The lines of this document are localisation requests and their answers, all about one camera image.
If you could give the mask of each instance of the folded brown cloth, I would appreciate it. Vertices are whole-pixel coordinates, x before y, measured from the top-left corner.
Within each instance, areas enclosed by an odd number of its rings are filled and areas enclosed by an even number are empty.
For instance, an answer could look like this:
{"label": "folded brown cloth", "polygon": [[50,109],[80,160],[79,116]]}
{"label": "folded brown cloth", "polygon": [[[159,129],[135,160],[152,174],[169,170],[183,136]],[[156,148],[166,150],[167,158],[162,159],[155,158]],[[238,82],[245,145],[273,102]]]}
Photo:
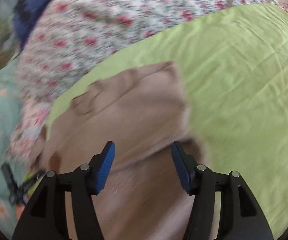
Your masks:
{"label": "folded brown cloth", "polygon": [[[194,198],[181,188],[166,147],[189,138],[189,114],[173,62],[125,70],[73,99],[52,124],[40,166],[73,171],[113,141],[108,181],[93,197],[105,239],[181,239]],[[196,144],[184,148],[205,163]],[[76,239],[69,198],[66,210],[70,237]]]}

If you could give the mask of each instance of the brown fabric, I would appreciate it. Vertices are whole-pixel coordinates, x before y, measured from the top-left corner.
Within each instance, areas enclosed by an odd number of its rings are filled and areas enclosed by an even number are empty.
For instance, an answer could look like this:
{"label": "brown fabric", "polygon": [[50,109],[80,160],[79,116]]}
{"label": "brown fabric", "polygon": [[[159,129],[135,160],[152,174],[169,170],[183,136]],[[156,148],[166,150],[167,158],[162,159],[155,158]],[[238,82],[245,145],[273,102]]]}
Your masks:
{"label": "brown fabric", "polygon": [[[54,121],[40,165],[70,172],[114,141],[111,173],[93,197],[105,239],[181,239],[194,198],[181,188],[167,146],[189,137],[188,120],[173,62],[126,70],[73,99]],[[197,144],[185,150],[205,163]],[[68,196],[66,211],[70,238],[77,239]]]}

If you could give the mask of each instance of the light green cloth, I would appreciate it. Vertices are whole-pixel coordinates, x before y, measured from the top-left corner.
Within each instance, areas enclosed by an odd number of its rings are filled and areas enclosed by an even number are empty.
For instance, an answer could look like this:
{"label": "light green cloth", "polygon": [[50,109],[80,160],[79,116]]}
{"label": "light green cloth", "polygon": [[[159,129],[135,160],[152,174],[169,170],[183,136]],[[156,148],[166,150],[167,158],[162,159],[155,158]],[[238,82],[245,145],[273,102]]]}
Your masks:
{"label": "light green cloth", "polygon": [[288,15],[275,5],[200,17],[112,55],[55,101],[48,126],[97,79],[167,60],[182,70],[212,169],[240,171],[277,239],[288,226]]}

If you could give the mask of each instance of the silver screw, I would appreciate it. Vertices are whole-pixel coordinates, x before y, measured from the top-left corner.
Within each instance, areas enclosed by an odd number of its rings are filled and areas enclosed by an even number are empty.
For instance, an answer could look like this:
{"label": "silver screw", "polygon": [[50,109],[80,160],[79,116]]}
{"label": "silver screw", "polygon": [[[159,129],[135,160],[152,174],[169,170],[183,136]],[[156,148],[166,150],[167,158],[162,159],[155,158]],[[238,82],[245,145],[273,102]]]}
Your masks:
{"label": "silver screw", "polygon": [[239,172],[238,171],[232,171],[231,172],[231,175],[235,178],[238,178],[240,176]]}
{"label": "silver screw", "polygon": [[46,176],[48,177],[48,178],[51,178],[51,177],[53,177],[55,175],[55,171],[49,171],[47,174],[46,174]]}
{"label": "silver screw", "polygon": [[197,170],[199,170],[199,171],[205,171],[205,170],[206,170],[206,166],[203,165],[203,164],[198,164],[198,165],[197,165]]}
{"label": "silver screw", "polygon": [[84,163],[84,164],[81,165],[80,168],[81,168],[82,171],[86,171],[86,170],[88,170],[90,168],[90,166],[87,163]]}

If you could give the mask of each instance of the black plastic object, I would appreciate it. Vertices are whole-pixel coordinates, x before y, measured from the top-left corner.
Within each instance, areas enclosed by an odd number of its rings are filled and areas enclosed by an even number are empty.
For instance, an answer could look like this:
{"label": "black plastic object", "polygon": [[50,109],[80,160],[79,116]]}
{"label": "black plastic object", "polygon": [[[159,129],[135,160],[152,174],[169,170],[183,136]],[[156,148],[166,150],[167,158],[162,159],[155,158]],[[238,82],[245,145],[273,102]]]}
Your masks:
{"label": "black plastic object", "polygon": [[78,239],[103,240],[91,195],[104,188],[114,156],[115,145],[109,141],[89,164],[60,175],[49,171],[28,202],[12,240],[68,240],[65,191],[72,192]]}
{"label": "black plastic object", "polygon": [[9,201],[12,205],[26,204],[27,200],[25,194],[40,179],[40,177],[45,174],[44,171],[38,171],[32,178],[25,181],[21,186],[18,186],[13,178],[10,165],[7,163],[2,164],[1,171],[10,191]]}
{"label": "black plastic object", "polygon": [[195,195],[183,240],[209,239],[216,191],[222,193],[217,240],[274,239],[258,202],[238,172],[226,175],[197,166],[178,141],[172,144],[171,151],[183,189]]}

